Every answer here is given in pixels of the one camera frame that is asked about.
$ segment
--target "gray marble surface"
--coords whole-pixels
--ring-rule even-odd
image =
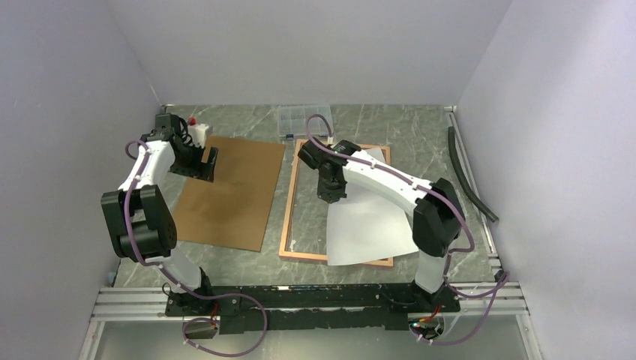
[[[213,285],[360,284],[411,281],[416,253],[394,258],[392,268],[368,265],[327,266],[281,259],[283,217],[290,184],[294,142],[280,139],[276,106],[171,106],[168,111],[213,127],[214,134],[286,145],[283,165],[271,204],[260,253],[180,241],[178,246],[208,274]],[[459,188],[446,145],[448,122],[441,106],[337,105],[331,107],[337,140],[391,147],[391,165],[419,178],[450,180],[460,194],[469,228],[475,236],[472,253],[453,256],[451,281],[492,281],[488,246],[475,209]],[[317,199],[317,174],[301,166],[298,174],[290,244],[294,251],[324,254],[327,204]],[[162,192],[174,209],[185,178],[168,174]],[[466,247],[464,234],[453,246]],[[129,259],[119,266],[116,287],[158,287],[164,281],[150,268]]]

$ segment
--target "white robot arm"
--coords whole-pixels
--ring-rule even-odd
[[[437,293],[444,283],[449,245],[458,237],[461,227],[445,205],[428,196],[421,188],[443,194],[456,208],[461,209],[451,183],[443,178],[433,183],[378,163],[359,146],[346,140],[340,141],[331,150],[363,161],[335,157],[311,141],[306,142],[298,156],[311,169],[319,170],[318,197],[327,203],[338,201],[346,197],[346,184],[351,183],[379,194],[412,216],[413,241],[420,249],[415,283],[426,293]],[[407,185],[396,174],[409,179],[412,184]]]
[[[161,195],[161,187],[168,172],[210,182],[214,180],[218,150],[210,148],[208,158],[203,159],[207,130],[208,125],[189,126],[173,114],[157,115],[155,128],[142,136],[130,175],[117,191],[105,193],[101,198],[115,253],[121,258],[163,269],[160,273],[172,293],[178,295],[176,302],[194,313],[208,312],[211,303],[187,294],[184,287],[211,295],[208,294],[209,279],[176,248],[176,225]],[[135,217],[136,212],[142,212],[144,216]],[[128,226],[132,229],[138,253],[131,244]]]

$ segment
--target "white paper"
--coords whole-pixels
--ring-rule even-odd
[[[380,148],[366,152],[385,162]],[[358,185],[346,185],[346,198],[329,204],[327,263],[352,265],[415,253],[413,231],[401,208]]]

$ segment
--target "cardboard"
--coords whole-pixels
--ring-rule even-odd
[[[260,251],[285,145],[210,136],[219,149],[214,182],[189,178],[174,219],[179,240]]]

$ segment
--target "black rubber tube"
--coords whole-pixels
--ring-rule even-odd
[[[468,184],[468,179],[466,179],[466,175],[464,175],[464,170],[461,168],[461,163],[459,161],[459,154],[457,147],[455,146],[455,128],[452,126],[448,127],[448,153],[451,155],[451,163],[453,164],[455,175],[457,175],[457,179],[459,180],[459,185],[468,197],[468,200],[475,204],[477,209],[479,209],[479,211],[482,212],[488,220],[496,223],[499,220],[499,217],[496,216],[495,213],[477,197],[477,194],[473,192],[473,189],[470,188],[470,185]]]

